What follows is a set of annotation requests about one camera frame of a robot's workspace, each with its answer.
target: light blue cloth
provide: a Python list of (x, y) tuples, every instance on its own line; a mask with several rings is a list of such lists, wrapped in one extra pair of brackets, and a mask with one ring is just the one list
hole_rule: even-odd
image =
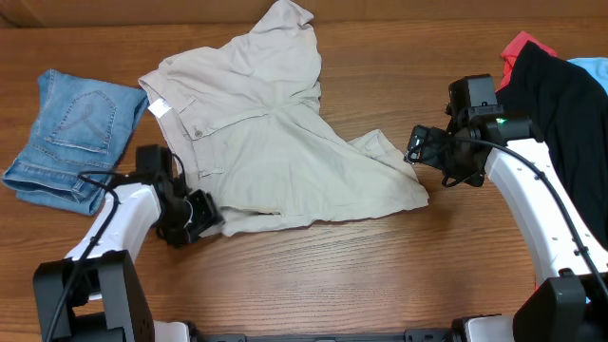
[[(93, 215), (104, 198), (78, 179), (82, 171), (107, 171), (121, 158), (147, 108), (141, 89), (81, 79), (49, 70), (38, 78), (40, 112), (26, 147), (2, 181), (17, 198)], [(109, 182), (109, 176), (90, 176)]]
[(608, 58), (575, 58), (568, 62), (587, 70), (608, 94)]

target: folded blue jeans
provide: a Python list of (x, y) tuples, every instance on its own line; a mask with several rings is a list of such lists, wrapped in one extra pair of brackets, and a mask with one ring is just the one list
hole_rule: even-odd
[[(116, 166), (147, 108), (145, 91), (48, 70), (38, 78), (40, 112), (26, 147), (2, 181), (17, 198), (93, 215), (104, 191), (78, 179)], [(91, 179), (109, 183), (106, 175)]]

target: clothing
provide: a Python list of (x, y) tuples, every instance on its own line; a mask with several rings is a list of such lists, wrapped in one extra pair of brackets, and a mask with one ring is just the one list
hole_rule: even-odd
[(608, 95), (582, 67), (527, 43), (510, 83), (497, 92), (507, 111), (528, 113), (580, 216), (608, 248)]
[(503, 53), (501, 53), (501, 57), (503, 57), (503, 59), (504, 59), (504, 70), (503, 70), (504, 76), (503, 76), (503, 80), (501, 81), (501, 84), (499, 85), (498, 89), (502, 89), (506, 85), (509, 84), (509, 81), (511, 80), (511, 72), (513, 70), (513, 66), (515, 65), (515, 61), (517, 60), (518, 56), (520, 55), (522, 48), (528, 42), (533, 42), (534, 44), (536, 44), (537, 46), (539, 46), (540, 48), (545, 50), (549, 55), (551, 55), (553, 57), (558, 56), (558, 53), (554, 49), (539, 42), (538, 40), (536, 40), (536, 38), (534, 38), (533, 36), (528, 34), (526, 31), (521, 31), (515, 37), (515, 39), (513, 39), (511, 41), (511, 43), (509, 43), (509, 45), (504, 48)]
[(608, 93), (608, 58), (575, 58), (568, 62), (587, 70)]
[[(40, 112), (2, 181), (20, 200), (92, 215), (104, 193), (78, 173), (117, 164), (147, 107), (145, 92), (53, 69), (38, 85)], [(90, 177), (109, 181), (105, 175)]]
[(188, 185), (214, 197), (224, 235), (378, 218), (428, 203), (380, 131), (348, 144), (319, 116), (312, 19), (279, 0), (248, 34), (169, 57), (140, 79), (151, 103), (171, 106), (158, 118), (162, 133)]

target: white clothing tag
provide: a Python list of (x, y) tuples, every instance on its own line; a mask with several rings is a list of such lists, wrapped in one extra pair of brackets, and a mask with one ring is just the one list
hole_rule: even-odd
[(158, 99), (148, 107), (148, 110), (154, 114), (155, 117), (161, 118), (166, 112), (171, 109), (171, 106), (163, 98)]

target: jeans back pocket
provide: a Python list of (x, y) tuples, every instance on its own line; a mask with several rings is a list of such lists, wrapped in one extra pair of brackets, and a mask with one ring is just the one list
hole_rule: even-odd
[(108, 154), (116, 105), (102, 91), (91, 91), (72, 101), (49, 143)]

